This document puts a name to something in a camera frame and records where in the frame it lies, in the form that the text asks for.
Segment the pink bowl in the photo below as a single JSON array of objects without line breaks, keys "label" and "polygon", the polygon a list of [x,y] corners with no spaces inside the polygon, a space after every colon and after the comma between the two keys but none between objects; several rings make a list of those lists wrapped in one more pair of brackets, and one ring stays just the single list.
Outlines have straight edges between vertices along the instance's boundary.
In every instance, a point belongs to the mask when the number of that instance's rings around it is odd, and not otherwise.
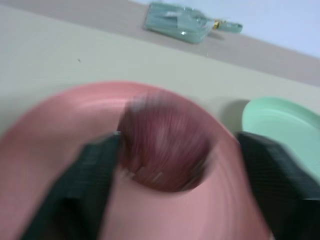
[{"label": "pink bowl", "polygon": [[19,238],[53,181],[83,144],[113,132],[127,101],[166,92],[201,116],[218,137],[215,164],[190,192],[159,193],[116,175],[101,240],[267,240],[235,138],[209,113],[172,92],[132,82],[102,82],[51,97],[0,141],[0,239]]}]

